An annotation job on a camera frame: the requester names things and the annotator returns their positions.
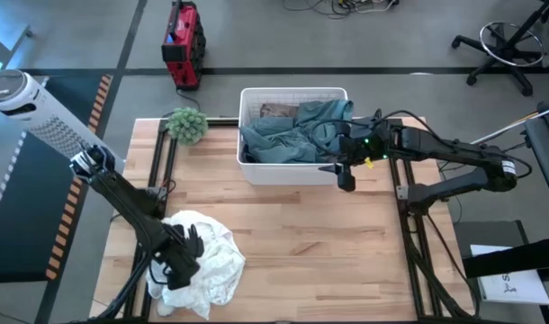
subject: crumpled white fabric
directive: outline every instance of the crumpled white fabric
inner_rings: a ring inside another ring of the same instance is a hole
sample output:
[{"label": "crumpled white fabric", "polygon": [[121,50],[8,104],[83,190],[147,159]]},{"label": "crumpled white fabric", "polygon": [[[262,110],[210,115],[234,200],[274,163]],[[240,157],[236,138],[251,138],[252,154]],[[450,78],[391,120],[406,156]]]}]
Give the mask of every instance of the crumpled white fabric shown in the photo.
[{"label": "crumpled white fabric", "polygon": [[[208,320],[211,303],[224,305],[232,299],[246,259],[235,244],[232,232],[198,211],[180,211],[162,221],[183,225],[187,237],[187,229],[194,224],[204,244],[204,253],[196,259],[201,268],[191,278],[189,286],[170,291],[165,284],[154,283],[147,272],[148,292],[155,299],[162,298],[166,306],[192,309]],[[167,280],[163,275],[164,267],[165,264],[152,262],[153,275],[159,282]]]}]

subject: wooden table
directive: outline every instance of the wooden table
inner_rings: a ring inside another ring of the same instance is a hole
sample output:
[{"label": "wooden table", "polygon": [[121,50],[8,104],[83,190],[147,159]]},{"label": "wooden table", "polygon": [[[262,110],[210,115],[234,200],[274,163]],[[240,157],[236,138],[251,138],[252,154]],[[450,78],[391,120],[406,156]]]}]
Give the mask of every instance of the wooden table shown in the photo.
[{"label": "wooden table", "polygon": [[[419,126],[412,119],[403,122]],[[157,130],[158,120],[135,121],[124,176],[137,187],[147,184]],[[334,185],[253,186],[240,171],[236,150],[234,127],[213,127],[195,146],[180,147],[172,176],[176,189],[167,206],[167,216],[195,210],[222,222],[247,258],[234,298],[226,306],[213,306],[211,321],[416,319],[388,161],[376,162],[373,169],[356,167],[356,191],[346,193]],[[413,171],[417,183],[440,181],[434,160],[413,163]],[[435,203],[430,214],[460,260],[446,204]],[[466,284],[432,225],[425,223],[437,277],[472,313]],[[131,271],[135,244],[130,225],[117,218],[91,316],[121,289]],[[425,309],[431,313],[422,274],[419,279]],[[137,305],[141,296],[139,292]],[[153,301],[149,321],[204,321],[189,310],[161,318],[156,304]]]}]

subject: white cylindrical device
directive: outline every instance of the white cylindrical device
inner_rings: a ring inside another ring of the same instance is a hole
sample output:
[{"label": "white cylindrical device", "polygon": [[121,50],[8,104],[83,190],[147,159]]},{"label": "white cylindrical device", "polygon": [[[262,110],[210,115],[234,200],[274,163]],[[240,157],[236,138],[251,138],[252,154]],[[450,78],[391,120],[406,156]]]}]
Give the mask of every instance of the white cylindrical device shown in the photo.
[{"label": "white cylindrical device", "polygon": [[[81,143],[85,147],[96,144],[108,148],[28,73],[0,71],[0,112],[21,122],[32,135],[69,160],[81,152]],[[124,167],[124,161],[109,150],[117,169]]]}]

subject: concrete floor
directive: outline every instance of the concrete floor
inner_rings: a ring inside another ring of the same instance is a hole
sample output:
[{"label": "concrete floor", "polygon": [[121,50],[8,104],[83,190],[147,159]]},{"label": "concrete floor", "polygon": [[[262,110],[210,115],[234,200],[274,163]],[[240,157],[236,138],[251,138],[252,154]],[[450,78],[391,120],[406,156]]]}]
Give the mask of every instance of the concrete floor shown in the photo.
[{"label": "concrete floor", "polygon": [[[14,25],[27,22],[35,38],[25,40],[12,67],[116,68],[138,0],[59,0],[0,2],[0,38],[10,39]],[[288,1],[301,6],[302,2]],[[199,1],[208,44],[208,68],[241,67],[474,67],[481,53],[449,49],[461,33],[474,37],[487,22],[522,23],[537,8],[527,0],[401,0],[388,13],[359,14],[331,21],[313,12],[287,12],[280,1]],[[127,68],[163,68],[159,45],[170,1],[148,0]],[[355,102],[355,114],[382,108],[407,109],[425,116],[443,137],[470,141],[517,120],[549,101],[549,75],[530,75],[535,95],[521,96],[509,76],[481,76],[469,87],[464,75],[204,76],[191,96],[211,117],[237,116],[239,93],[251,86],[340,86]],[[174,94],[168,76],[125,76],[116,96],[105,142],[124,156],[134,119],[158,117],[190,105]],[[0,179],[20,134],[18,125],[0,117]],[[517,131],[497,139],[510,146]],[[531,151],[513,153],[535,167],[517,189],[501,194],[460,197],[462,221],[522,220],[531,241],[549,238],[549,192]],[[449,203],[453,218],[458,205]],[[92,302],[110,205],[89,193],[78,225],[51,322],[86,318]],[[0,311],[33,322],[44,283],[0,284]],[[483,305],[483,317],[542,323],[537,307]],[[13,323],[1,319],[0,323]]]}]

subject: green spiky ball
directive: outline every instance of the green spiky ball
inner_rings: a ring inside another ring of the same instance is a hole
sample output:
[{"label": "green spiky ball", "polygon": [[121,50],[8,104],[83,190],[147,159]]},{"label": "green spiky ball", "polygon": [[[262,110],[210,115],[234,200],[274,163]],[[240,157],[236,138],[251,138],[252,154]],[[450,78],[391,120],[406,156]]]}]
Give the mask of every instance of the green spiky ball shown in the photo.
[{"label": "green spiky ball", "polygon": [[166,124],[168,134],[179,144],[193,145],[209,129],[206,115],[193,108],[176,108]]}]

